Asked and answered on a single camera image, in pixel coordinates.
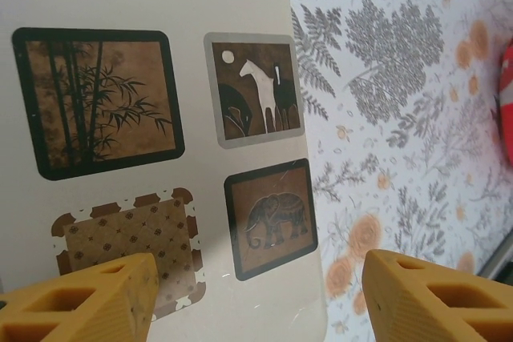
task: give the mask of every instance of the gray leaf pattern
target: gray leaf pattern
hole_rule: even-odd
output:
[[[366,251],[476,272],[513,227],[513,171],[491,113],[513,0],[291,5],[326,340],[374,340],[357,302]]]

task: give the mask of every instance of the botanical print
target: botanical print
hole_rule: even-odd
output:
[[[228,34],[226,39],[208,34],[205,39],[222,146],[256,136],[262,142],[269,134],[301,129],[291,39],[245,34]]]
[[[191,201],[189,191],[176,188],[170,199],[162,200],[157,194],[140,196],[127,210],[117,203],[93,207],[85,220],[61,215],[51,228],[54,237],[66,241],[67,249],[57,255],[61,275],[150,252],[160,275],[156,319],[194,304],[203,297],[205,283]]]
[[[237,279],[247,280],[317,248],[309,179],[306,159],[226,179]]]
[[[513,227],[496,100],[512,1],[291,0],[326,340],[374,340],[368,250],[476,273]]]
[[[157,162],[184,152],[163,34],[20,29],[13,40],[45,178]]]

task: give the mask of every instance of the gray border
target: gray border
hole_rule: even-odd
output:
[[[294,86],[296,87],[297,113],[299,114],[300,127],[292,130],[271,132],[247,136],[244,138],[226,140],[224,138],[223,115],[221,114],[221,104],[219,98],[219,89],[217,86],[216,65],[214,63],[213,43],[268,43],[268,44],[288,44],[290,47],[290,58],[292,59]],[[208,81],[210,82],[210,93],[212,94],[212,105],[214,108],[214,121],[216,122],[217,142],[225,149],[249,146],[257,143],[272,142],[274,140],[302,136],[305,133],[305,121],[303,118],[303,102],[301,99],[301,88],[299,86],[299,75],[297,73],[296,47],[293,39],[288,35],[274,34],[236,34],[236,33],[218,33],[209,32],[204,37],[205,55],[207,59]]]

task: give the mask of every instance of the puzzle-edge coaster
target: puzzle-edge coaster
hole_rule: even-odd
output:
[[[275,175],[280,172],[290,171],[296,168],[303,168],[305,170],[305,182],[308,190],[308,200],[309,200],[309,212],[310,212],[310,228],[312,232],[312,243],[306,247],[303,247],[299,250],[296,250],[288,255],[282,256],[275,260],[272,260],[266,264],[262,264],[256,268],[252,268],[250,270],[244,271],[242,267],[241,255],[240,255],[240,247],[237,236],[237,221],[235,215],[235,209],[233,206],[233,194],[232,194],[232,186],[236,183],[246,182],[248,180],[254,180],[263,178],[269,175]],[[248,178],[247,175],[258,175],[254,178]],[[226,200],[227,206],[227,214],[228,214],[228,224],[230,231],[230,239],[232,246],[232,256],[233,256],[233,264],[235,268],[236,278],[240,281],[249,280],[255,276],[266,273],[274,268],[278,268],[283,264],[287,264],[293,262],[301,258],[302,256],[308,255],[317,250],[319,246],[318,235],[317,235],[317,220],[315,217],[315,207],[313,202],[313,190],[311,184],[311,174],[310,174],[310,166],[307,158],[297,159],[290,162],[280,163],[272,166],[258,168],[256,170],[244,171],[239,174],[230,175],[224,181],[224,197]]]
[[[150,195],[137,196],[134,198],[134,202],[132,205],[127,203],[128,199],[125,199],[124,202],[122,201],[107,203],[98,207],[92,207],[90,211],[77,211],[75,213],[76,216],[72,215],[70,212],[59,216],[54,221],[51,227],[52,239],[56,243],[54,244],[54,247],[63,249],[59,254],[55,256],[59,268],[59,274],[62,276],[70,272],[73,272],[73,270],[71,269],[70,256],[69,251],[67,250],[67,243],[64,234],[65,226],[72,223],[80,223],[85,220],[99,218],[105,215],[115,214],[120,211],[130,210],[132,208],[146,207],[151,204],[163,203],[171,199],[179,198],[181,198],[184,201],[184,209],[188,225],[189,244],[191,248],[192,262],[194,266],[196,287],[191,293],[187,294],[186,296],[183,296],[168,304],[165,304],[160,308],[156,308],[153,312],[153,317],[151,320],[158,320],[159,318],[171,315],[173,312],[178,312],[182,308],[186,308],[199,302],[203,298],[206,291],[206,281],[203,260],[201,255],[200,235],[197,229],[196,214],[193,210],[193,207],[189,205],[189,203],[193,201],[192,194],[187,189],[182,187],[173,189],[171,194],[169,193],[169,191],[166,190],[158,194],[154,193]],[[90,212],[90,215],[84,216],[84,213],[86,212]]]
[[[73,167],[52,167],[48,160],[48,145],[41,118],[40,102],[36,92],[34,74],[26,44],[28,42],[157,42],[163,66],[164,87],[168,94],[168,107],[172,121],[175,148],[105,159]],[[30,129],[30,141],[39,174],[48,180],[70,179],[77,176],[121,170],[134,166],[158,163],[180,158],[185,152],[184,133],[180,115],[180,104],[176,90],[176,79],[172,64],[168,36],[158,30],[106,30],[81,28],[21,27],[11,38],[16,68],[23,95],[23,106]]]
[[[226,139],[224,133],[223,115],[219,96],[219,87],[216,75],[216,64],[213,54],[213,43],[258,43],[258,44],[286,44],[290,49],[290,58],[293,69],[293,81],[296,91],[297,114],[300,126],[277,132],[269,132],[261,135],[251,135],[243,138]],[[212,96],[212,107],[214,110],[214,122],[216,124],[217,142],[224,149],[250,146],[252,144],[273,142],[280,139],[289,139],[302,136],[305,133],[305,119],[303,117],[303,102],[301,99],[301,88],[299,73],[297,69],[297,56],[294,40],[285,34],[244,34],[244,33],[223,33],[209,32],[204,36],[204,49],[207,62],[208,83]]]

